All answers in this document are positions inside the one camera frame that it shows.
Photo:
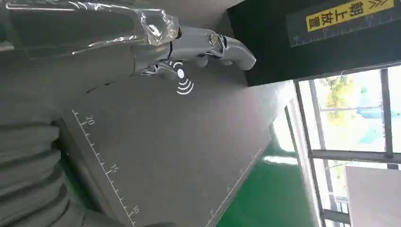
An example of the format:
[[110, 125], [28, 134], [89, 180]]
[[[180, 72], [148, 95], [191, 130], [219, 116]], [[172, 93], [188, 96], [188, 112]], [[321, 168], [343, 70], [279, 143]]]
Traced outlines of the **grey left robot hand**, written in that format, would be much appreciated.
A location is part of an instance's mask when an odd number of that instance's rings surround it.
[[181, 77], [208, 58], [250, 70], [240, 41], [140, 0], [3, 0], [0, 124], [50, 123], [76, 97], [132, 76]]

